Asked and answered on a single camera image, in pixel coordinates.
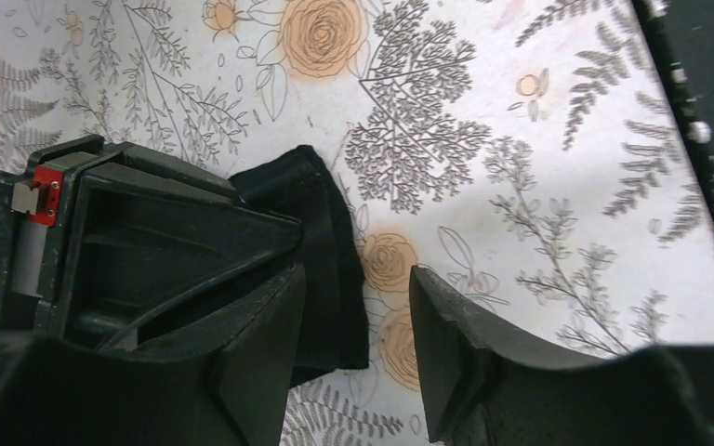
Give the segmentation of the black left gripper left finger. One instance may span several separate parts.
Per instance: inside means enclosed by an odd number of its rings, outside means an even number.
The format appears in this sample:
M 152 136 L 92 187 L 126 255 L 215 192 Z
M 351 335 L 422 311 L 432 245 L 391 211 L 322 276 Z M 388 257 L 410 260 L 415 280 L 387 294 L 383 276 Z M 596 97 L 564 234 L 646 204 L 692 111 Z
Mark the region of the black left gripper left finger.
M 300 265 L 131 351 L 0 332 L 0 445 L 275 445 L 305 304 Z

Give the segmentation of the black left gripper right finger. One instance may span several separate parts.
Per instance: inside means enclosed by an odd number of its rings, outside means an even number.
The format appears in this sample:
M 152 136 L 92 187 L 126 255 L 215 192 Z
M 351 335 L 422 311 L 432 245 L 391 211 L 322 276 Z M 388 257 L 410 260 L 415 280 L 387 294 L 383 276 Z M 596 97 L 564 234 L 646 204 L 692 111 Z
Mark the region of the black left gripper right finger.
M 714 445 L 714 346 L 600 359 L 530 334 L 412 267 L 424 414 L 447 445 Z

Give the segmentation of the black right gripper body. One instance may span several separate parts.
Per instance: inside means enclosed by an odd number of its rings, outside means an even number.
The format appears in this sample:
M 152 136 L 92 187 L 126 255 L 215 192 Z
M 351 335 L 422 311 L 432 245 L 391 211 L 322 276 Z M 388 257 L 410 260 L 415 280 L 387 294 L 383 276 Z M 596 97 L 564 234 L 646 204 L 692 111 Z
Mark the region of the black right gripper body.
M 87 136 L 34 152 L 20 174 L 0 170 L 0 330 L 67 331 L 80 182 L 104 162 L 104 138 Z

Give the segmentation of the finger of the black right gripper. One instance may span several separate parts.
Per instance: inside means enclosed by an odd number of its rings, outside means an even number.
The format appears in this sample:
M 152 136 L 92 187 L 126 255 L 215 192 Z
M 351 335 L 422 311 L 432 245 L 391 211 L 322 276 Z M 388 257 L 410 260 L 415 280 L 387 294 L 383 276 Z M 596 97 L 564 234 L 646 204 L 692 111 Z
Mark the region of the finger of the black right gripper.
M 293 251 L 301 223 L 245 203 L 231 183 L 133 143 L 86 142 L 63 175 L 48 233 L 58 270 L 48 331 L 111 348 L 130 331 Z

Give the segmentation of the black underwear white trim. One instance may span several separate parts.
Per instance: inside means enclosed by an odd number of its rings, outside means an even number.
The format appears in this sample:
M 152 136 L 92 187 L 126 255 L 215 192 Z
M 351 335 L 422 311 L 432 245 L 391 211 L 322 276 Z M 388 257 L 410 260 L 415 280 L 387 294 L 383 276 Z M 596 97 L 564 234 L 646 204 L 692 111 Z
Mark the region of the black underwear white trim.
M 368 365 L 364 270 L 353 240 L 350 212 L 324 160 L 308 145 L 230 178 L 240 198 L 298 220 L 302 237 L 291 252 L 237 278 L 237 295 L 300 264 L 306 301 L 290 385 L 336 369 Z

